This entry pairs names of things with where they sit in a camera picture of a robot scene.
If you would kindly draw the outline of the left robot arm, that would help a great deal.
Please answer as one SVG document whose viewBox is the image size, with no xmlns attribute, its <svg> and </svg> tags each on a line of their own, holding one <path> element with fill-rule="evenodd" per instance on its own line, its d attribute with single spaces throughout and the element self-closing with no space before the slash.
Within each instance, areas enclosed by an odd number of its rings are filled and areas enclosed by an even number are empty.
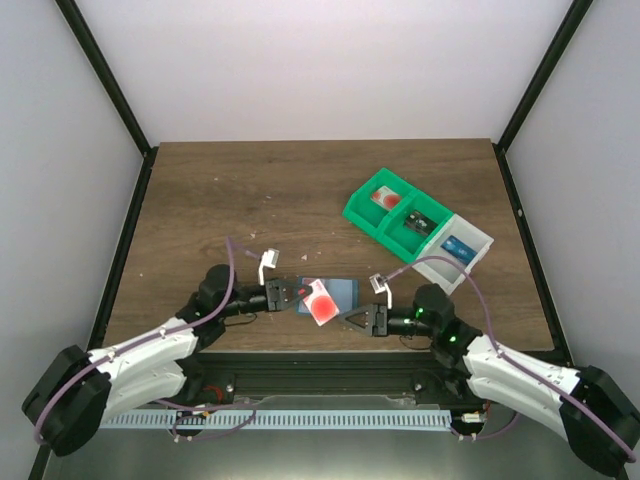
<svg viewBox="0 0 640 480">
<path fill-rule="evenodd" d="M 149 332 L 120 344 L 63 349 L 24 399 L 21 410 L 37 441 L 59 457 L 84 446 L 99 427 L 142 405 L 195 405 L 204 390 L 197 353 L 226 331 L 232 316 L 279 312 L 312 293 L 283 279 L 240 284 L 227 264 L 209 269 L 187 304 Z"/>
</svg>

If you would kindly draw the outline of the red white card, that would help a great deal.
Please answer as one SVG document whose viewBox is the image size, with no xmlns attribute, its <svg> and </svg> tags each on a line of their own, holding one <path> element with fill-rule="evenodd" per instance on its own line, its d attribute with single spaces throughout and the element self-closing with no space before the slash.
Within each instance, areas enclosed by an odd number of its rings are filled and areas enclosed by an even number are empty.
<svg viewBox="0 0 640 480">
<path fill-rule="evenodd" d="M 375 190 L 371 196 L 371 200 L 386 211 L 393 210 L 402 200 L 402 196 L 387 186 L 381 186 Z"/>
<path fill-rule="evenodd" d="M 302 300 L 301 308 L 318 326 L 324 326 L 339 315 L 339 307 L 323 280 L 304 278 L 302 284 L 311 288 L 311 294 Z"/>
</svg>

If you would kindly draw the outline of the blue card holder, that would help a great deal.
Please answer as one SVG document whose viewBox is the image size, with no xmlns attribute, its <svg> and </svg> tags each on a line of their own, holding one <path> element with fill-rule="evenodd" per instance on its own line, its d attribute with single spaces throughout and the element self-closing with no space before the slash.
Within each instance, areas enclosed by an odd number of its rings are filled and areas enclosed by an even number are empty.
<svg viewBox="0 0 640 480">
<path fill-rule="evenodd" d="M 299 277 L 299 284 L 311 284 L 316 278 Z M 340 313 L 358 307 L 359 283 L 351 278 L 320 278 L 329 295 L 335 301 Z M 310 315 L 310 311 L 303 302 L 298 302 L 296 312 L 300 315 Z"/>
</svg>

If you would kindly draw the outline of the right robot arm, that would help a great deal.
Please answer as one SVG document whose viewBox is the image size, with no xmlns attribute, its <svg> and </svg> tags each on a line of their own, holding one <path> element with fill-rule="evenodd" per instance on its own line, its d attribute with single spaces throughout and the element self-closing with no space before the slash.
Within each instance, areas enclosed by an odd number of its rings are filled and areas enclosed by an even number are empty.
<svg viewBox="0 0 640 480">
<path fill-rule="evenodd" d="M 340 315 L 369 337 L 424 336 L 455 396 L 499 403 L 555 432 L 593 470 L 616 477 L 635 462 L 639 410 L 603 370 L 570 368 L 512 350 L 460 319 L 437 285 L 408 308 L 369 304 Z"/>
</svg>

